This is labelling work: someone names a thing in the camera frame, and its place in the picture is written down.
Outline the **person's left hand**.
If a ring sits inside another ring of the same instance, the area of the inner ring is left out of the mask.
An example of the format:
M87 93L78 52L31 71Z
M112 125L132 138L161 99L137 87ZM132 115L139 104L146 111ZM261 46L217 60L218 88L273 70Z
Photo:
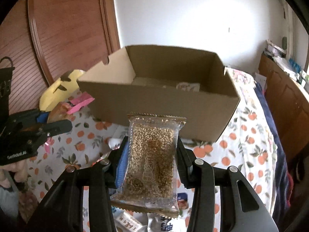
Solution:
M1 165L1 184L5 183L7 176L5 171L13 172L16 182L24 182L27 179L27 161L22 160L8 165Z

